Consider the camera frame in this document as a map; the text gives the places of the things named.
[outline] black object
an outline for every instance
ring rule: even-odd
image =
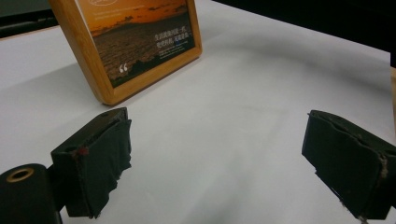
[[[396,53],[396,14],[390,0],[214,1]]]
[[[58,224],[70,217],[98,217],[131,167],[131,121],[126,108],[103,113],[51,152],[53,165],[26,164],[0,175],[0,223]]]
[[[385,219],[395,206],[396,147],[363,128],[312,110],[303,155],[354,217]]]
[[[58,25],[52,9],[0,17],[0,38]]]

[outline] quotation mark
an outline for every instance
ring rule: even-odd
[[[126,66],[126,63],[120,65],[120,73],[124,73],[126,71],[128,71],[128,67]]]

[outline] dark background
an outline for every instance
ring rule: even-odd
[[[396,67],[396,13],[391,0],[215,1],[388,51]]]
[[[57,24],[48,0],[0,0],[0,38]]]

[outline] white table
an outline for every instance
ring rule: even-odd
[[[396,145],[389,54],[196,1],[204,53],[133,98],[132,169],[97,219],[64,223],[359,223],[301,155],[311,109]],[[0,40],[0,173],[50,152],[112,107],[62,30]],[[394,223],[392,208],[385,221]]]

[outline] sunset image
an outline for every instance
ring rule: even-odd
[[[76,0],[113,87],[194,47],[186,0]]]

